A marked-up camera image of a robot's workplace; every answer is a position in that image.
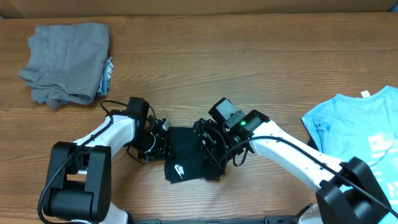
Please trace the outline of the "black t-shirt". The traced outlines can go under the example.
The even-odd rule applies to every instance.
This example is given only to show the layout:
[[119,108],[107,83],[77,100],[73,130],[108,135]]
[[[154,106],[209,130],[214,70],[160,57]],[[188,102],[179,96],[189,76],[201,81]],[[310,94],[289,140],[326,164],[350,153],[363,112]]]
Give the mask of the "black t-shirt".
[[203,143],[194,128],[171,127],[168,133],[170,154],[165,159],[165,179],[171,184],[193,179],[219,181],[219,168],[208,163]]

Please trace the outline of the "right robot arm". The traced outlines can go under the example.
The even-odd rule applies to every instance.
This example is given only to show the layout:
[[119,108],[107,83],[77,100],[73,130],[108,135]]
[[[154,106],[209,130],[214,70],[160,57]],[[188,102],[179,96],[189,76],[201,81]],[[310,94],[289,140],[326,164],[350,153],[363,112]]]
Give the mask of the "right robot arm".
[[294,138],[265,114],[238,110],[222,98],[209,110],[211,119],[199,119],[207,164],[220,174],[228,161],[249,152],[266,157],[307,185],[317,202],[292,223],[379,223],[387,214],[397,215],[370,167],[353,157],[348,162],[317,151]]

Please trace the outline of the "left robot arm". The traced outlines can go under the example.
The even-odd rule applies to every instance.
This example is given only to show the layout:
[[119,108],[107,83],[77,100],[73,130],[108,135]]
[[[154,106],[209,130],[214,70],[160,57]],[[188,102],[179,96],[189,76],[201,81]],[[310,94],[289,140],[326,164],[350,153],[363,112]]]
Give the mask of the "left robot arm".
[[157,119],[143,98],[130,97],[124,110],[106,111],[104,122],[73,142],[53,145],[37,213],[43,223],[132,223],[129,212],[111,201],[111,160],[122,148],[137,150],[134,160],[163,159],[169,149],[167,118]]

